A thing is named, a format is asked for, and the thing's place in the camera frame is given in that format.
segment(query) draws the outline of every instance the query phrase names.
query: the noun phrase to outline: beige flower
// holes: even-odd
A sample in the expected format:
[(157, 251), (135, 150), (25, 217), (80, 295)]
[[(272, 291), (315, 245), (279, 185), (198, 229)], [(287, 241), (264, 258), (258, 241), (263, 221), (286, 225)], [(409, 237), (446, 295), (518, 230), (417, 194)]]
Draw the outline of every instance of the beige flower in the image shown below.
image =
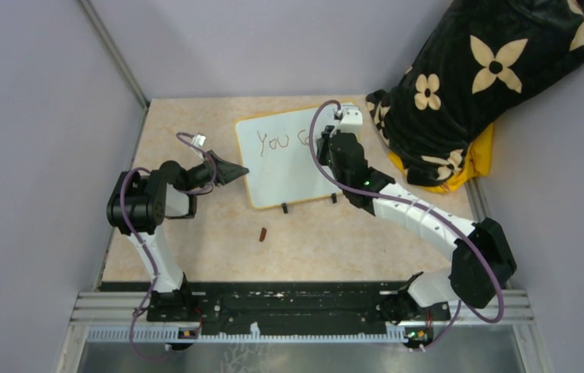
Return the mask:
[(490, 87), (496, 79), (507, 84), (507, 88), (521, 92), (523, 83), (512, 71), (512, 66), (525, 49), (527, 39), (511, 41), (503, 45), (495, 56), (483, 41), (471, 35), (471, 50), (475, 60), (483, 67), (473, 80), (473, 94)]
[[(580, 4), (576, 0), (566, 0), (568, 3), (568, 7), (571, 9), (572, 12), (575, 14), (579, 14), (584, 17), (584, 12), (580, 7)], [(578, 49), (584, 45), (584, 20), (580, 27), (575, 31), (575, 36), (573, 40), (571, 40), (571, 46), (568, 48), (568, 51), (573, 51), (574, 49)]]
[(419, 110), (426, 109), (427, 105), (432, 110), (440, 109), (440, 98), (436, 95), (439, 87), (438, 75), (431, 74), (427, 78), (424, 74), (420, 74), (418, 80), (415, 81), (415, 89), (418, 90), (418, 93), (415, 94), (415, 106)]
[(421, 155), (420, 158), (423, 161), (436, 163), (437, 165), (440, 165), (440, 167), (436, 169), (438, 171), (438, 178), (436, 178), (436, 180), (446, 180), (447, 178), (452, 176), (453, 173), (457, 174), (461, 171), (459, 165), (461, 164), (461, 161), (464, 159), (461, 156), (462, 151), (463, 149), (453, 150), (452, 152), (450, 152), (450, 157), (448, 159), (430, 157), (428, 155)]

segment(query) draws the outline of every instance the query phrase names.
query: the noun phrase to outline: whiteboard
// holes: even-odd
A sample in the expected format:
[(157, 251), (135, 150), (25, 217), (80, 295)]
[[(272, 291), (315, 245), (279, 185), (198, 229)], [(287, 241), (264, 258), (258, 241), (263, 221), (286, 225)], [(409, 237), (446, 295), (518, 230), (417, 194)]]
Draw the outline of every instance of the whiteboard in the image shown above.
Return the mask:
[[(249, 169), (245, 181), (254, 208), (278, 207), (341, 192), (319, 173), (308, 147), (308, 130), (318, 107), (235, 124), (242, 165)], [(313, 141), (334, 122), (333, 108), (329, 106), (317, 119)], [(329, 167), (324, 169), (332, 175)]]

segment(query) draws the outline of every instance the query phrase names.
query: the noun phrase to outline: cable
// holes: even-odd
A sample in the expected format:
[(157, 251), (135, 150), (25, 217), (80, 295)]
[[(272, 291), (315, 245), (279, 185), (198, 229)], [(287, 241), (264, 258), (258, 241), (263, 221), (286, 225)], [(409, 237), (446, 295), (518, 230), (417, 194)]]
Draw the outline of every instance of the cable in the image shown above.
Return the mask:
[(150, 173), (149, 170), (147, 170), (143, 167), (137, 167), (135, 169), (131, 169), (130, 172), (127, 173), (127, 175), (125, 176), (125, 179), (123, 179), (123, 184), (121, 184), (121, 186), (120, 186), (120, 212), (123, 215), (123, 220), (125, 221), (125, 225), (127, 225), (127, 227), (130, 229), (130, 232), (132, 232), (132, 234), (134, 235), (134, 238), (137, 239), (139, 244), (141, 244), (141, 247), (144, 249), (144, 252), (146, 253), (146, 256), (148, 257), (148, 261), (150, 262), (150, 265), (152, 267), (153, 278), (152, 278), (152, 282), (150, 283), (150, 287), (148, 288), (148, 291), (146, 291), (146, 294), (141, 299), (139, 306), (134, 310), (134, 313), (132, 314), (132, 323), (130, 324), (130, 347), (132, 347), (132, 351), (134, 351), (134, 354), (136, 354), (141, 360), (155, 362), (155, 361), (165, 360), (166, 358), (169, 357), (170, 353), (166, 352), (160, 357), (147, 357), (147, 356), (142, 355), (139, 352), (139, 350), (137, 350), (137, 346), (134, 344), (134, 326), (137, 324), (137, 320), (139, 319), (139, 316), (141, 316), (145, 313), (144, 305), (145, 305), (146, 301), (150, 298), (153, 289), (155, 289), (155, 285), (157, 284), (157, 279), (159, 276), (159, 269), (157, 268), (157, 263), (155, 262), (155, 259), (152, 257), (152, 254), (151, 254), (150, 250), (148, 249), (148, 245), (146, 245), (146, 242), (141, 238), (141, 235), (139, 235), (139, 232), (137, 232), (137, 230), (134, 229), (134, 226), (132, 225), (132, 222), (130, 221), (130, 218), (127, 215), (127, 210), (125, 209), (125, 192), (127, 191), (127, 185), (130, 183), (130, 180), (132, 180), (132, 176), (134, 176), (134, 174), (137, 171), (143, 171), (145, 173)]
[(210, 188), (214, 188), (214, 181), (217, 179), (217, 165), (214, 163), (214, 159), (212, 159), (212, 157), (210, 157), (207, 154), (207, 152), (205, 152), (203, 149), (195, 146), (194, 144), (188, 142), (187, 140), (185, 140), (183, 138), (183, 137), (193, 138), (193, 135), (192, 134), (188, 134), (186, 132), (178, 132), (176, 134), (176, 137), (184, 145), (187, 145), (190, 148), (192, 148), (192, 149), (197, 150), (198, 152), (200, 152), (200, 154), (202, 154), (203, 157), (205, 157), (206, 159), (208, 159), (210, 161), (210, 164), (212, 165), (212, 179), (210, 180), (209, 183), (205, 184), (205, 186), (203, 187), (203, 189), (201, 189), (201, 190), (193, 190), (193, 191), (180, 190), (180, 192), (182, 192), (184, 194), (205, 194), (205, 192), (207, 192), (208, 190), (211, 192), (212, 190), (210, 190)]
[[(486, 272), (486, 274), (488, 275), (488, 278), (491, 280), (493, 287), (495, 289), (495, 294), (498, 298), (498, 315), (493, 318), (493, 319), (488, 319), (486, 317), (484, 317), (481, 313), (479, 313), (476, 309), (472, 308), (470, 305), (466, 305), (479, 319), (481, 319), (484, 322), (488, 322), (488, 323), (497, 323), (502, 319), (502, 316), (504, 315), (505, 312), (505, 303), (504, 303), (504, 297), (502, 296), (502, 289), (500, 288), (500, 284), (498, 283), (498, 279), (495, 277), (495, 274), (493, 273), (493, 270), (491, 269), (491, 267), (488, 265), (488, 263), (486, 262), (486, 259), (484, 258), (484, 256), (481, 254), (481, 252), (479, 251), (479, 249), (477, 248), (477, 246), (456, 226), (454, 225), (449, 219), (445, 218), (444, 216), (442, 216), (441, 214), (438, 214), (437, 212), (435, 212), (433, 209), (430, 209), (429, 207), (423, 205), (423, 204), (417, 204), (416, 201), (412, 201), (412, 200), (407, 200), (405, 198), (400, 198), (400, 197), (395, 197), (395, 196), (387, 196), (385, 194), (381, 194), (381, 193), (375, 193), (375, 192), (370, 192), (367, 190), (359, 190), (356, 188), (352, 188), (351, 186), (347, 186), (343, 183), (340, 183), (338, 180), (335, 180), (333, 177), (331, 177), (325, 170), (324, 168), (322, 168), (322, 165), (319, 163), (319, 160), (317, 159), (317, 154), (315, 152), (315, 138), (313, 137), (313, 134), (315, 132), (315, 125), (317, 124), (317, 119), (319, 118), (319, 114), (322, 112), (322, 110), (324, 108), (326, 108), (328, 105), (331, 104), (335, 104), (338, 107), (338, 110), (342, 109), (342, 105), (340, 104), (340, 102), (338, 100), (335, 99), (330, 99), (329, 101), (326, 101), (325, 103), (323, 103), (318, 109), (317, 111), (315, 111), (315, 115), (312, 118), (312, 122), (311, 122), (311, 127), (309, 130), (309, 138), (311, 139), (308, 142), (308, 147), (310, 148), (310, 152), (311, 152), (311, 157), (313, 162), (315, 163), (315, 166), (317, 167), (318, 171), (331, 183), (333, 183), (334, 185), (336, 185), (338, 188), (351, 192), (351, 193), (356, 193), (356, 194), (360, 194), (362, 196), (366, 196), (366, 197), (373, 197), (373, 198), (383, 198), (385, 200), (393, 200), (402, 204), (408, 204), (408, 205), (413, 205), (414, 207), (419, 208), (420, 210), (423, 211), (428, 211), (434, 218), (436, 218), (437, 220), (439, 220), (443, 225), (445, 225), (447, 228), (449, 228), (449, 230), (451, 230), (452, 232), (454, 232), (455, 235), (457, 235), (460, 239), (462, 239), (464, 242), (466, 242), (466, 245), (468, 246), (468, 248), (473, 252), (473, 254), (478, 258), (478, 260), (480, 261), (481, 265), (484, 267), (484, 270)], [(454, 324), (454, 321), (457, 318), (457, 315), (459, 314), (459, 311), (461, 310), (461, 300), (459, 301), (458, 305), (457, 305), (457, 311), (454, 313), (454, 315), (452, 316), (452, 319), (450, 320), (450, 322), (447, 324), (447, 326), (445, 327), (445, 329), (443, 329), (441, 331), (441, 333), (436, 337), (436, 339), (434, 340), (434, 342), (432, 344), (434, 344), (435, 342), (437, 342), (438, 340), (440, 340), (444, 333), (449, 330), (452, 325)]]

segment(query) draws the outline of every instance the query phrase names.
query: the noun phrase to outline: marble-patterned tabletop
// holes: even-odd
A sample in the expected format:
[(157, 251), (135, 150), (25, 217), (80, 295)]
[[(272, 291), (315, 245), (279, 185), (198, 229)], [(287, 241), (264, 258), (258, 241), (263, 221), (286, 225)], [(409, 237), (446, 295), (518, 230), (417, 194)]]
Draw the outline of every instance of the marble-patterned tabletop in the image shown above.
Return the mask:
[[(155, 99), (146, 119), (134, 166), (157, 169), (174, 159), (189, 168), (199, 157), (176, 139), (176, 132), (207, 136), (206, 150), (240, 163), (235, 122), (260, 113), (319, 106), (327, 99), (352, 100), (367, 122), (360, 142), (370, 165), (404, 183), (367, 116), (364, 96), (282, 96), (209, 99)], [(408, 189), (431, 204), (472, 218), (465, 188), (434, 194)], [(190, 281), (379, 281), (405, 280), (449, 265), (427, 242), (391, 221), (376, 219), (349, 204), (312, 200), (289, 207), (256, 210), (245, 182), (236, 180), (198, 199), (196, 217), (167, 220), (164, 230), (178, 265)], [(260, 231), (267, 229), (259, 242)], [(147, 281), (136, 249), (114, 234), (103, 281)]]

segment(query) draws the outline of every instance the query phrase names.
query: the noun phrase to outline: gray floor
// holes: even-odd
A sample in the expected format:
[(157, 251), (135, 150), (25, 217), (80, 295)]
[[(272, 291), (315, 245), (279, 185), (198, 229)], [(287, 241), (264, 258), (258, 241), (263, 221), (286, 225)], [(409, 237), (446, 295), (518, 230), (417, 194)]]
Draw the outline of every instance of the gray floor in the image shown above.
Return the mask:
[[(137, 345), (147, 356), (162, 346)], [(79, 373), (93, 372), (522, 372), (511, 327), (455, 327), (432, 350), (382, 344), (197, 344), (163, 362), (141, 361), (127, 343), (87, 343)]]

